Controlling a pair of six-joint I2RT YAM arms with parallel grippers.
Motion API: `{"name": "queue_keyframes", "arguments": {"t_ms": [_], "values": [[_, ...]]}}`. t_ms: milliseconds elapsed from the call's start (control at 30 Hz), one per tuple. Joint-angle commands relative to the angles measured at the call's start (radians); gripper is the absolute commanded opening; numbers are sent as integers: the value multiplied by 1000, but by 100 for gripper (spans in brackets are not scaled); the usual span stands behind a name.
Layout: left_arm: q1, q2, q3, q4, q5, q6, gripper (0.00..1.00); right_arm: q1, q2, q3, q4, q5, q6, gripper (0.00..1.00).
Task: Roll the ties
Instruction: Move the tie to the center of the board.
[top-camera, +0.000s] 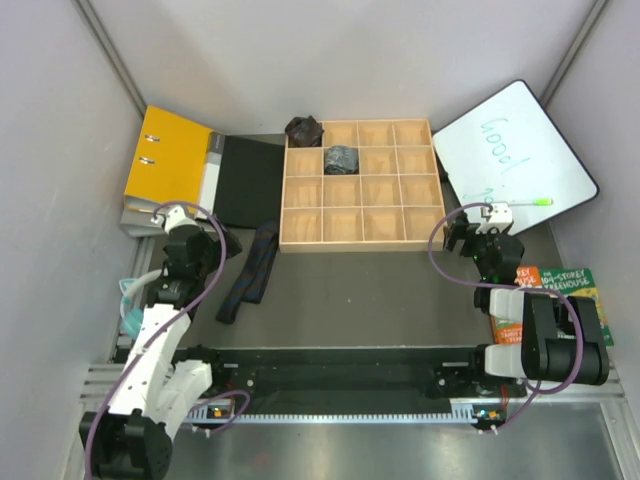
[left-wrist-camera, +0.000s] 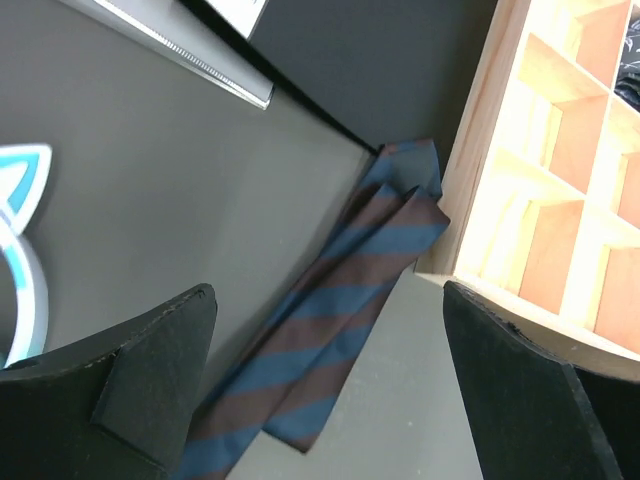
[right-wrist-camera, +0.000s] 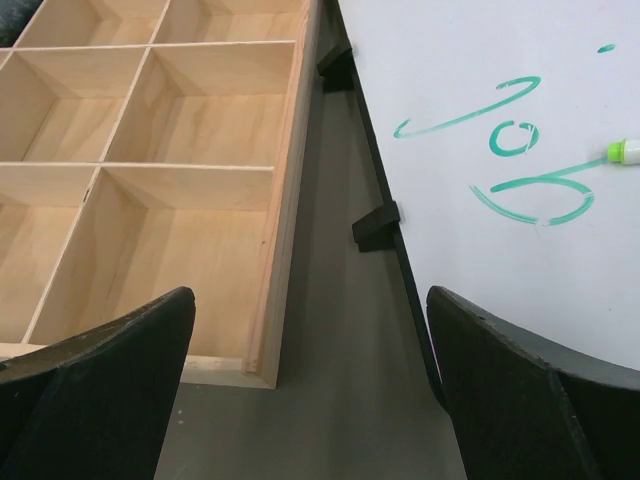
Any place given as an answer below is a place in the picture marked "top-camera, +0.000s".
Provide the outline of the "brown blue striped tie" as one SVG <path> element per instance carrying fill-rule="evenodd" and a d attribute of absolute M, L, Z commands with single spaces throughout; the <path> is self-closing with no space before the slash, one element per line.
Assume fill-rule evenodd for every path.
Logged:
<path fill-rule="evenodd" d="M 261 303 L 278 246 L 279 225 L 275 221 L 268 221 L 256 230 L 244 266 L 216 314 L 217 322 L 231 325 L 243 303 Z"/>

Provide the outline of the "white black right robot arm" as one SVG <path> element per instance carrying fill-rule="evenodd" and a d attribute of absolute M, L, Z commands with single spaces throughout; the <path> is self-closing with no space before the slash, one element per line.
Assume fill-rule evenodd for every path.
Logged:
<path fill-rule="evenodd" d="M 459 241 L 460 255 L 471 258 L 480 275 L 474 306 L 494 317 L 521 321 L 519 360 L 527 378 L 605 383 L 610 362 L 592 299 L 518 284 L 525 247 L 508 227 L 472 223 L 460 213 L 444 228 L 444 248 L 451 251 Z"/>

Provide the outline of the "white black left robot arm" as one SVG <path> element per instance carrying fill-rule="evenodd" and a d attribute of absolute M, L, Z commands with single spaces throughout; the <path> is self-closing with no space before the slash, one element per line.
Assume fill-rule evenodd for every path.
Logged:
<path fill-rule="evenodd" d="M 222 367 L 173 359 L 193 310 L 241 251 L 224 226 L 213 227 L 214 236 L 192 221 L 171 228 L 162 267 L 139 278 L 148 293 L 140 331 L 102 405 L 79 425 L 86 478 L 164 478 L 177 431 L 196 400 L 226 387 Z"/>

